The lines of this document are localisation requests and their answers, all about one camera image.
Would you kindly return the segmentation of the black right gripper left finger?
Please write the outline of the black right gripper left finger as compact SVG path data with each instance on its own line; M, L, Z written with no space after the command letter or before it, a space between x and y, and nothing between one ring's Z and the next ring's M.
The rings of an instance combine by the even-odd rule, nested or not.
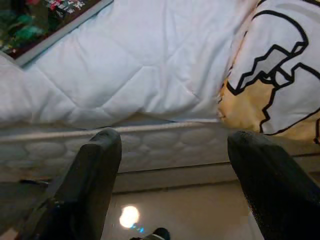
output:
M98 132L33 205L22 239L101 239L121 159L120 134L110 127Z

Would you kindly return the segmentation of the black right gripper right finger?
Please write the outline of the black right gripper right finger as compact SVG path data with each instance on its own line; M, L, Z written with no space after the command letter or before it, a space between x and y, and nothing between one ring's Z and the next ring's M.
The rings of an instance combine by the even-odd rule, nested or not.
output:
M227 153L264 239L320 238L320 187L281 146L241 130Z

